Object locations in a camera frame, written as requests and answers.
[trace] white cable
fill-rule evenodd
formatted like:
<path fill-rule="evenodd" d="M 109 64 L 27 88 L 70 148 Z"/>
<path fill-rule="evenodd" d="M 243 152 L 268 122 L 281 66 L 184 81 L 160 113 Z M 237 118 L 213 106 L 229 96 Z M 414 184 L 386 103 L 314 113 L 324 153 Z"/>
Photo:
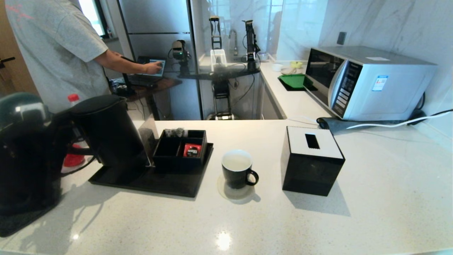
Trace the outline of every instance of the white cable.
<path fill-rule="evenodd" d="M 416 118 L 416 119 L 413 119 L 413 120 L 408 120 L 408 121 L 405 121 L 405 122 L 401 122 L 399 124 L 395 124 L 395 125 L 383 125 L 383 124 L 359 124 L 359 125 L 355 125 L 355 126 L 352 126 L 352 127 L 348 127 L 347 129 L 351 129 L 351 128 L 358 128 L 358 127 L 367 127 L 367 126 L 374 126 L 374 127 L 385 127 L 385 128 L 395 128 L 395 127 L 399 127 L 399 126 L 403 126 L 403 125 L 406 125 L 408 123 L 412 123 L 412 122 L 416 122 L 416 121 L 419 121 L 419 120 L 424 120 L 424 119 L 429 119 L 429 118 L 438 118 L 438 117 L 442 117 L 442 116 L 445 116 L 447 114 L 449 114 L 450 112 L 446 112 L 446 113 L 442 113 L 442 114 L 439 114 L 439 115 L 434 115 L 434 116 L 426 116 L 426 117 L 420 117 L 420 118 Z"/>
<path fill-rule="evenodd" d="M 318 124 L 318 122 L 316 122 L 316 120 L 310 119 L 310 118 L 305 117 L 305 116 L 302 116 L 302 115 L 296 115 L 296 116 L 293 116 L 293 117 L 287 118 L 287 119 L 288 119 L 288 120 L 297 121 L 297 120 L 294 119 L 294 118 L 296 118 L 296 117 L 302 117 L 302 118 L 304 118 L 304 119 L 306 119 L 306 120 L 309 120 L 309 121 L 311 121 L 311 122 L 313 122 L 313 123 L 316 123 L 316 125 Z"/>

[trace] mug handle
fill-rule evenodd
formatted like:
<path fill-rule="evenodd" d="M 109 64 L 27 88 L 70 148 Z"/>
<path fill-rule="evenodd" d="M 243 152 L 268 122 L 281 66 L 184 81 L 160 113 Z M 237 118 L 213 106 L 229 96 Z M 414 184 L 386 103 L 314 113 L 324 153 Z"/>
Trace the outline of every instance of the mug handle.
<path fill-rule="evenodd" d="M 253 175 L 255 177 L 255 182 L 250 182 L 249 179 L 247 178 L 249 176 L 249 174 Z M 247 185 L 250 185 L 250 186 L 254 186 L 255 184 L 258 183 L 258 180 L 260 179 L 260 177 L 258 176 L 258 174 L 251 170 L 251 169 L 247 169 L 247 174 L 246 174 L 246 184 Z"/>

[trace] hand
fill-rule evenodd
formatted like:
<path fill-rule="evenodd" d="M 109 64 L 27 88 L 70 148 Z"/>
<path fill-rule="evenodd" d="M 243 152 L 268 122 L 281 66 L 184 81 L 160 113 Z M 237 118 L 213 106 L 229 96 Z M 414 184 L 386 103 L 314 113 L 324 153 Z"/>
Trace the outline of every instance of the hand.
<path fill-rule="evenodd" d="M 162 62 L 153 62 L 143 65 L 145 74 L 157 74 L 162 69 Z"/>

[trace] microwave control panel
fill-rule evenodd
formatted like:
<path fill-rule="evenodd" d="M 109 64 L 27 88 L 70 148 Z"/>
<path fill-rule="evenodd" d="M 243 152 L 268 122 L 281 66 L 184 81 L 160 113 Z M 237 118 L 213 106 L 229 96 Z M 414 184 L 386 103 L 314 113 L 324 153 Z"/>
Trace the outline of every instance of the microwave control panel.
<path fill-rule="evenodd" d="M 334 99 L 335 104 L 333 105 L 333 111 L 336 112 L 341 118 L 344 116 L 344 112 L 349 104 L 349 99 L 352 96 L 352 92 L 354 91 L 361 71 L 361 65 L 352 62 L 347 63 L 345 75 L 343 76 L 339 91 Z"/>

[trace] refrigerator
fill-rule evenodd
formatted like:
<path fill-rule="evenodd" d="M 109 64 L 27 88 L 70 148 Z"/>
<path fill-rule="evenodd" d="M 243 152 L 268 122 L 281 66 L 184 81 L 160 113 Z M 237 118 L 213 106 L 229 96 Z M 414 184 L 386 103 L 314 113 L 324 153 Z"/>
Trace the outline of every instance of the refrigerator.
<path fill-rule="evenodd" d="M 167 58 L 164 77 L 182 81 L 182 84 L 154 95 L 160 119 L 201 120 L 199 82 L 178 78 L 178 61 L 167 57 L 174 41 L 185 40 L 186 50 L 192 56 L 189 71 L 198 73 L 190 0 L 117 1 L 134 59 L 139 56 Z"/>

